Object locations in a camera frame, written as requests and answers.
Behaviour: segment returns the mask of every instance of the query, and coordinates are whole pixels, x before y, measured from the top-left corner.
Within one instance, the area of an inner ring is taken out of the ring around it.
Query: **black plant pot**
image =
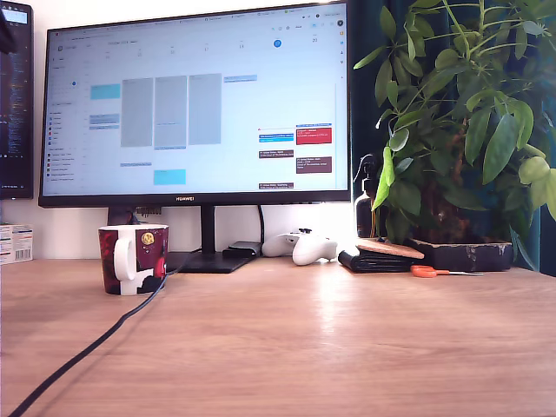
[[[433,244],[411,239],[407,245],[425,254],[423,263],[460,272],[498,272],[512,266],[512,243]]]

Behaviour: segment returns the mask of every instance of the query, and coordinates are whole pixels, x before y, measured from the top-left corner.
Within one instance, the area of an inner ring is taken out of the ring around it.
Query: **mug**
[[[98,229],[108,294],[152,293],[166,275],[168,226],[137,224]]]

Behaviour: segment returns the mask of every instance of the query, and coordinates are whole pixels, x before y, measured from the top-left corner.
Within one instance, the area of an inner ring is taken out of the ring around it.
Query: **wooden desk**
[[[144,296],[99,261],[2,269],[2,415]],[[28,416],[549,416],[556,280],[260,259],[175,275]]]

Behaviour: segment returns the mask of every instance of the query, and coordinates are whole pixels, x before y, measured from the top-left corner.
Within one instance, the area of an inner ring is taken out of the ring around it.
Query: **computer monitor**
[[[0,53],[0,199],[33,197],[33,10],[0,2],[17,52]]]
[[[49,30],[42,207],[350,201],[347,0]]]

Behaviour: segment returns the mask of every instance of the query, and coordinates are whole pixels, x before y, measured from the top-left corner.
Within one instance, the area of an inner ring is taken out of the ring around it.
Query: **white game controller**
[[[311,235],[308,228],[299,230],[275,236],[264,242],[262,254],[270,258],[292,255],[294,264],[298,266],[308,265],[321,258],[332,261],[336,257],[338,243],[326,237]]]

